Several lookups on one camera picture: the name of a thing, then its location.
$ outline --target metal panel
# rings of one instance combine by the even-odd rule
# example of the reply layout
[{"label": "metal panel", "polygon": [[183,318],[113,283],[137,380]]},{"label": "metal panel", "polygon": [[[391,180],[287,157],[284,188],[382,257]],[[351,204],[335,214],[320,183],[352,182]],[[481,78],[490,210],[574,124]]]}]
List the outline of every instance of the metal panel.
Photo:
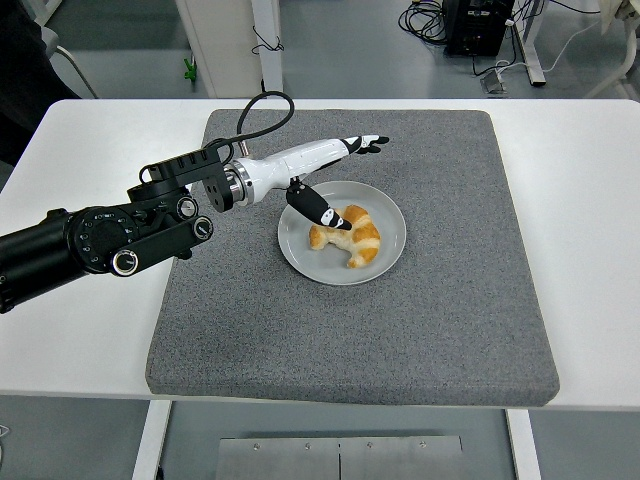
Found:
[{"label": "metal panel", "polygon": [[463,480],[460,437],[220,441],[216,480]]},{"label": "metal panel", "polygon": [[222,439],[216,480],[339,478],[335,438]]},{"label": "metal panel", "polygon": [[505,411],[505,414],[509,425],[516,477],[518,480],[542,480],[529,410],[510,408]]},{"label": "metal panel", "polygon": [[469,478],[460,437],[370,437],[340,440],[342,480]]},{"label": "metal panel", "polygon": [[154,480],[156,478],[170,412],[170,400],[151,400],[149,402],[147,419],[144,422],[144,430],[138,448],[138,457],[133,469],[133,480]]}]

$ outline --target gray floor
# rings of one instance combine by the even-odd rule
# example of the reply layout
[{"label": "gray floor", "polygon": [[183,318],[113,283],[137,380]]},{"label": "gray floor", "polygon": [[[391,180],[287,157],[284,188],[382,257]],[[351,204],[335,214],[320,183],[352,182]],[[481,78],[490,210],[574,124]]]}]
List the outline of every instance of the gray floor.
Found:
[{"label": "gray floor", "polygon": [[[280,3],[285,91],[294,98],[490,96],[473,76],[470,59],[446,58],[441,48],[425,47],[400,31],[396,20],[408,0]],[[598,8],[596,0],[567,3],[585,10]],[[553,64],[574,32],[596,20],[551,4],[536,42],[543,67]],[[183,78],[184,58],[190,57],[190,49],[171,0],[64,0],[48,26],[76,56],[102,98],[206,97],[201,81]],[[605,36],[594,27],[573,40],[547,74],[546,86],[531,87],[524,67],[515,67],[503,74],[507,95],[493,98],[581,98],[622,62],[624,54],[621,22],[614,22]],[[505,41],[498,58],[511,60],[512,55],[511,44]],[[89,97],[66,60],[56,55],[52,62],[65,82]],[[482,59],[478,68],[491,64]],[[635,72],[630,76],[634,85],[636,77]],[[618,94],[611,89],[600,97],[618,98]],[[9,175],[10,169],[0,169],[0,188]],[[429,431],[433,425],[442,427],[443,422],[425,413],[414,424],[415,412],[410,409],[393,414],[387,409],[358,412],[354,408],[326,406],[312,411],[300,406],[288,411],[293,417],[284,432],[275,422],[288,414],[282,407],[181,404],[170,424],[163,464],[168,478],[214,478],[216,441],[227,434],[277,435],[295,429],[336,431],[346,426],[368,433],[371,429],[388,433],[394,428]],[[12,427],[1,440],[0,480],[127,478],[145,409],[146,402],[0,397],[0,424]],[[368,413],[375,418],[367,429],[364,417]],[[398,414],[406,418],[394,419]],[[455,412],[446,414],[453,415],[458,427],[472,418],[466,417],[469,411],[457,417]],[[233,415],[242,422],[231,422]],[[474,418],[479,424],[484,421],[481,416]],[[543,478],[640,478],[640,415],[534,412],[532,421]],[[486,427],[486,433],[492,438],[502,435],[504,424],[497,421],[493,425]],[[507,447],[496,448],[487,455],[486,465],[496,469],[495,478],[509,478],[504,470],[509,464]]]}]

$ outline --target white desk leg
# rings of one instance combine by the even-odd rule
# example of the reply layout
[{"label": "white desk leg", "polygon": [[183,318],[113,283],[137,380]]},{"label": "white desk leg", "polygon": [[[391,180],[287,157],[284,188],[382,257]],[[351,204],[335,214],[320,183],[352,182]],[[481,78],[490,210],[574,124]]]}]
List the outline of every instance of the white desk leg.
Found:
[{"label": "white desk leg", "polygon": [[[514,10],[516,10],[516,7],[521,7],[520,3],[519,1],[516,2]],[[536,52],[536,47],[534,46],[534,42],[540,31],[540,26],[542,25],[547,3],[548,2],[544,0],[533,0],[531,6],[524,12],[528,18],[526,20],[519,20],[514,25],[518,32],[518,43],[520,43],[522,58],[524,63],[527,64],[529,83],[534,87],[541,87],[547,83],[544,78],[542,66],[540,66],[538,52]]]},{"label": "white desk leg", "polygon": [[511,438],[511,452],[516,468],[518,480],[541,480],[538,453],[533,441],[533,431],[529,420],[528,410],[505,410],[509,436]]},{"label": "white desk leg", "polygon": [[627,56],[622,65],[611,73],[607,78],[600,82],[593,90],[591,90],[584,98],[594,98],[607,87],[613,85],[620,80],[633,66],[636,58],[638,42],[636,40],[636,28],[640,26],[640,14],[635,13],[633,17],[627,17],[624,20],[624,30],[627,35]]},{"label": "white desk leg", "polygon": [[170,400],[151,400],[149,402],[136,466],[133,469],[133,480],[156,479],[170,413]]},{"label": "white desk leg", "polygon": [[[251,0],[253,7],[253,21],[256,31],[271,46],[278,45],[280,37],[280,2],[278,0]],[[256,35],[257,45],[263,41]],[[272,52],[264,47],[257,50],[260,53],[262,66],[262,80],[264,89],[282,91],[282,52]]]}]

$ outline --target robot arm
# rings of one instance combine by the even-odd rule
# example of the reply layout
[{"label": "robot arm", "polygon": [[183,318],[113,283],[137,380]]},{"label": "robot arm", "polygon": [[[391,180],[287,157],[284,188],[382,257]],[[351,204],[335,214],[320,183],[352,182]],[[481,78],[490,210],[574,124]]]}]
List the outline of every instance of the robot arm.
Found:
[{"label": "robot arm", "polygon": [[376,144],[387,143],[387,137],[365,135],[348,139],[319,140],[270,155],[263,160],[240,158],[227,171],[237,190],[242,192],[241,205],[262,201],[272,189],[287,190],[287,203],[314,223],[350,230],[327,202],[302,180],[351,153],[378,153]]},{"label": "robot arm", "polygon": [[149,165],[151,181],[128,190],[130,203],[89,207],[69,213],[52,210],[38,225],[0,237],[0,313],[86,274],[129,276],[176,256],[213,235],[213,222],[198,214],[186,188],[202,181],[218,212],[234,203],[261,201],[274,188],[287,190],[287,201],[316,223],[351,228],[301,179],[350,153],[376,153],[377,135],[321,140],[271,155],[264,160],[222,162],[222,139],[201,150]]}]

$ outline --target white table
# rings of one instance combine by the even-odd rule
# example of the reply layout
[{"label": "white table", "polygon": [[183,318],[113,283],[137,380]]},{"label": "white table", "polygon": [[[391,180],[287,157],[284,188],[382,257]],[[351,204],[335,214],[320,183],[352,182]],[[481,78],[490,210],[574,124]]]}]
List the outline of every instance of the white table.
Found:
[{"label": "white table", "polygon": [[[211,111],[245,104],[54,105],[0,194],[0,235],[38,223],[49,209],[126,203],[143,165],[199,148]],[[640,409],[640,105],[300,100],[296,106],[487,111],[560,376],[560,392],[545,408]],[[152,395],[144,376],[170,267],[166,261],[128,279],[85,277],[1,316],[0,394],[176,399]]]},{"label": "white table", "polygon": [[[528,0],[516,0],[513,11],[519,12],[521,8],[526,7],[527,3]],[[548,2],[545,3],[544,0],[533,0],[528,8],[524,8],[520,14],[516,15],[518,20],[515,23],[515,29],[520,40],[520,51],[529,74],[529,83],[534,87],[541,87],[547,83],[535,47],[547,5]]]},{"label": "white table", "polygon": [[264,42],[278,45],[278,0],[176,0],[176,6],[209,98],[254,96],[261,81],[265,90],[282,90],[282,52],[252,53]]}]

